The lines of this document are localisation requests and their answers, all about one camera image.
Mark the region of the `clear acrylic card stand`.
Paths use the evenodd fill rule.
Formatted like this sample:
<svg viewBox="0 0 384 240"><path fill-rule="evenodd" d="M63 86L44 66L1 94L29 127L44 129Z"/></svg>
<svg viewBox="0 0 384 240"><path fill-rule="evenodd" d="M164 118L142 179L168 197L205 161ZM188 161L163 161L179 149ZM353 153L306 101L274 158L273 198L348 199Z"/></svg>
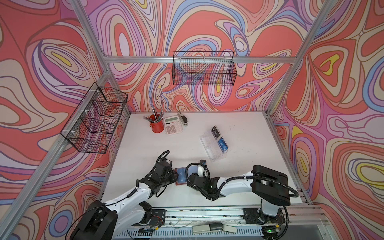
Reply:
<svg viewBox="0 0 384 240"><path fill-rule="evenodd" d="M218 145L218 140L221 137L223 137L222 134L217 140L215 140L213 134L211 133L211 128L208 131L206 131L203 135L200 136L200 140L203 145L203 148L205 149L208 155L208 158L211 162L216 162L216 161L225 159L227 156L229 149L225 153L223 153Z"/></svg>

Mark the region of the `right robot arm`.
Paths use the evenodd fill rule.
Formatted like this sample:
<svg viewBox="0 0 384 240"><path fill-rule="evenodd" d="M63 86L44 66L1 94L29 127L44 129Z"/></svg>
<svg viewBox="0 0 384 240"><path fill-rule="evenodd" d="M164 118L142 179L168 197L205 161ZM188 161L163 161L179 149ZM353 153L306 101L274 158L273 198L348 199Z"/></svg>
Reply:
<svg viewBox="0 0 384 240"><path fill-rule="evenodd" d="M253 193L261 198L261 205L254 214L244 214L247 224L287 224L291 198L298 198L297 190L289 186L288 176L261 165L241 176L212 178L204 163L186 167L187 186L209 201L216 201L232 194Z"/></svg>

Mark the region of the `blue credit card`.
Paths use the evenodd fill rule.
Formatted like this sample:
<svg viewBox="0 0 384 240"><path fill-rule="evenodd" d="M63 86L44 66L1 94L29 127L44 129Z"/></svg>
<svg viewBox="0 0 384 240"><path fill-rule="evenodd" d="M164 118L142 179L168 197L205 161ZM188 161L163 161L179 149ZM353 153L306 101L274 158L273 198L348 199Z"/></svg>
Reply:
<svg viewBox="0 0 384 240"><path fill-rule="evenodd" d="M225 153L229 148L223 137L218 140L218 145L223 153Z"/></svg>
<svg viewBox="0 0 384 240"><path fill-rule="evenodd" d="M175 171L178 174L176 185L185 185L187 183L186 168L176 168Z"/></svg>

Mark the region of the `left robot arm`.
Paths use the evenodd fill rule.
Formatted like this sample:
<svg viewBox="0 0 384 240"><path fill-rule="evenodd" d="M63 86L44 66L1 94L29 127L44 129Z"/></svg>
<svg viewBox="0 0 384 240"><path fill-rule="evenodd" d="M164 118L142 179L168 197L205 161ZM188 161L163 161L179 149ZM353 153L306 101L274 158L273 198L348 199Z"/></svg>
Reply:
<svg viewBox="0 0 384 240"><path fill-rule="evenodd" d="M172 161L159 157L151 171L126 193L102 203L94 201L86 212L78 217L69 240L112 240L125 228L151 221L152 206L147 200L158 197L162 188L176 182L178 173Z"/></svg>

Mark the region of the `red leather card holder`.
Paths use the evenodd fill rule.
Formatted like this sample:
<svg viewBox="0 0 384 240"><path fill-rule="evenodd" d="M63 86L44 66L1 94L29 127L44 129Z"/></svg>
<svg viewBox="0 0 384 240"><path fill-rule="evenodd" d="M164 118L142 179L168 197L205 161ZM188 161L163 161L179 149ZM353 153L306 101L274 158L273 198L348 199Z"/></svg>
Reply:
<svg viewBox="0 0 384 240"><path fill-rule="evenodd" d="M185 185L187 183L187 176L190 176L192 173L197 173L199 170L198 166L191 166L188 169L186 174L186 167L184 168L175 168L178 178L176 180L176 186Z"/></svg>

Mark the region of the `black VIP credit card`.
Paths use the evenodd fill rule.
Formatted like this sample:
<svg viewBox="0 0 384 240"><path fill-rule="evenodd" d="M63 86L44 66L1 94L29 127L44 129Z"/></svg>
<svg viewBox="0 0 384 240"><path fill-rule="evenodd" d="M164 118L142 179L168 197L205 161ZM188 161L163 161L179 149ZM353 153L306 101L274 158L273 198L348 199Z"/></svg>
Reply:
<svg viewBox="0 0 384 240"><path fill-rule="evenodd" d="M211 133L213 134L215 140L217 140L220 136L221 136L221 133L220 131L218 130L217 126L213 126L211 128Z"/></svg>

